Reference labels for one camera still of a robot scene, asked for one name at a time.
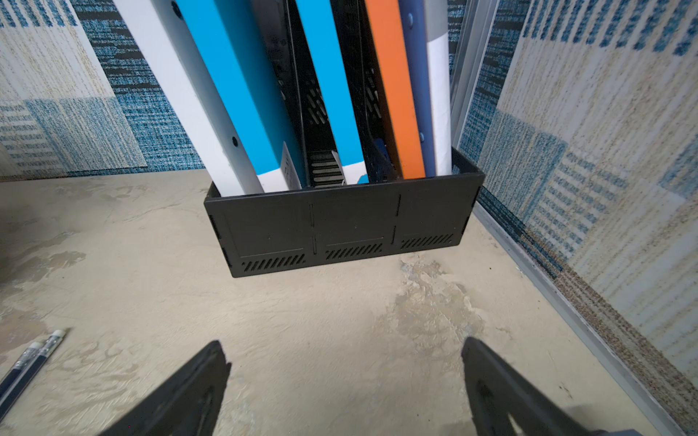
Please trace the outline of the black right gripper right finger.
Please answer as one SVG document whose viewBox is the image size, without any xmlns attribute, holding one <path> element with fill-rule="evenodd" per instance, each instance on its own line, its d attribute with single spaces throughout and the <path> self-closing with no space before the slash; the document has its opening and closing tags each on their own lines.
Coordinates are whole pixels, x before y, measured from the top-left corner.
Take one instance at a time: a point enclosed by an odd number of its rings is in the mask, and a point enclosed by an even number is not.
<svg viewBox="0 0 698 436">
<path fill-rule="evenodd" d="M 590 435 L 486 343 L 465 339 L 461 352 L 469 407 L 479 435 Z"/>
</svg>

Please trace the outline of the orange binder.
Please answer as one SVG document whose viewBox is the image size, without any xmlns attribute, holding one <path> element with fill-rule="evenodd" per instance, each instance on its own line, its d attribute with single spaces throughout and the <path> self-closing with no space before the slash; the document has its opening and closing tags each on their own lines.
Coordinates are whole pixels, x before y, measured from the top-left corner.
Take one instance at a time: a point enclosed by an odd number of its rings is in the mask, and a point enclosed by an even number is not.
<svg viewBox="0 0 698 436">
<path fill-rule="evenodd" d="M 388 152 L 401 178 L 424 178 L 399 5 L 396 1 L 379 0 L 365 1 L 364 5 L 383 89 L 381 113 Z"/>
</svg>

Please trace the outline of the dark blue binder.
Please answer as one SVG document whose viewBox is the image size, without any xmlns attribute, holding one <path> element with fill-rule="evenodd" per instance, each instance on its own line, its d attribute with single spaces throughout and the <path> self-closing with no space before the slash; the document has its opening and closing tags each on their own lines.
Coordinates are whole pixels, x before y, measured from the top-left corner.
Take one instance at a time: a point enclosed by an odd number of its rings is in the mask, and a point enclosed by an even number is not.
<svg viewBox="0 0 698 436">
<path fill-rule="evenodd" d="M 398 5 L 425 174 L 427 177 L 434 177 L 436 158 L 426 52 L 425 4 L 418 0 L 399 0 Z"/>
</svg>

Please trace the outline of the light blue binder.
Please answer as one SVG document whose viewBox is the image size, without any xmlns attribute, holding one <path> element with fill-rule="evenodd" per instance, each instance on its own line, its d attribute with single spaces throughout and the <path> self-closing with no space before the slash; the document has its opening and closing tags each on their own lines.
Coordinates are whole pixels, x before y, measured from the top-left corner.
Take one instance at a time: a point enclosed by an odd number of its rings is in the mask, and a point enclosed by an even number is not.
<svg viewBox="0 0 698 436">
<path fill-rule="evenodd" d="M 349 185 L 368 183 L 364 152 L 331 3 L 298 0 L 296 8 L 316 71 L 345 181 Z"/>
<path fill-rule="evenodd" d="M 304 160 L 249 1 L 180 1 L 187 28 L 266 193 L 305 187 Z"/>
</svg>

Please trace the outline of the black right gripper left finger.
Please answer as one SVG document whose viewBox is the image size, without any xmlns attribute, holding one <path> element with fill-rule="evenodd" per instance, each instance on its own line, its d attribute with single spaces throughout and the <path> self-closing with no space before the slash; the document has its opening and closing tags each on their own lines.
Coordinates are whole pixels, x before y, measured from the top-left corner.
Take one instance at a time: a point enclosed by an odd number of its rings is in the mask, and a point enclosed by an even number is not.
<svg viewBox="0 0 698 436">
<path fill-rule="evenodd" d="M 192 359 L 103 435 L 212 435 L 232 363 L 219 341 Z"/>
</svg>

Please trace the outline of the black plastic file organizer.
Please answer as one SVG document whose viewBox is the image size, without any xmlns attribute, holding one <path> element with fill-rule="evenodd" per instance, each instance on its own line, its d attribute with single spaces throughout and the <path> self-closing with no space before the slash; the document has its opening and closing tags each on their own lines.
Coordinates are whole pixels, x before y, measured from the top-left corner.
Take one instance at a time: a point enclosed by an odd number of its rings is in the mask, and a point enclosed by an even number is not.
<svg viewBox="0 0 698 436">
<path fill-rule="evenodd" d="M 461 243 L 485 173 L 459 151 L 456 174 L 204 201 L 234 278 Z"/>
</svg>

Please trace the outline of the dark blue pencil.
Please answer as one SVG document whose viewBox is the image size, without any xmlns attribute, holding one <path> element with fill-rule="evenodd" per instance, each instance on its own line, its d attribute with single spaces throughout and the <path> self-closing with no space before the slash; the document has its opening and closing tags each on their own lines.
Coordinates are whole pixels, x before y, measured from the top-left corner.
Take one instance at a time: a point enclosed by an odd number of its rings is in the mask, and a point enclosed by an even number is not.
<svg viewBox="0 0 698 436">
<path fill-rule="evenodd" d="M 20 374 L 27 368 L 27 365 L 37 356 L 43 343 L 34 342 L 27 347 L 18 360 L 14 363 L 10 371 L 5 375 L 0 384 L 0 397 L 3 398 L 10 390 L 11 386 L 19 378 Z"/>
<path fill-rule="evenodd" d="M 43 347 L 37 356 L 27 365 L 27 368 L 23 370 L 19 378 L 11 386 L 9 392 L 1 398 L 1 420 L 5 419 L 5 416 L 7 416 L 20 395 L 27 388 L 29 383 L 31 383 L 32 379 L 36 377 L 49 357 L 54 353 L 60 343 L 62 343 L 66 335 L 67 330 L 56 330 L 43 342 Z"/>
</svg>

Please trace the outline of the white binder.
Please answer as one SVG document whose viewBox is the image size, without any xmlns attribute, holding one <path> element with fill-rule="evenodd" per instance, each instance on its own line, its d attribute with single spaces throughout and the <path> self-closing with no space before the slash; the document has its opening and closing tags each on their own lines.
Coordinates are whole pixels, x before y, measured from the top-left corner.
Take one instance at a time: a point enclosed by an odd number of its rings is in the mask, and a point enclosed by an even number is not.
<svg viewBox="0 0 698 436">
<path fill-rule="evenodd" d="M 261 194 L 176 1 L 116 0 L 115 5 L 220 194 Z"/>
</svg>

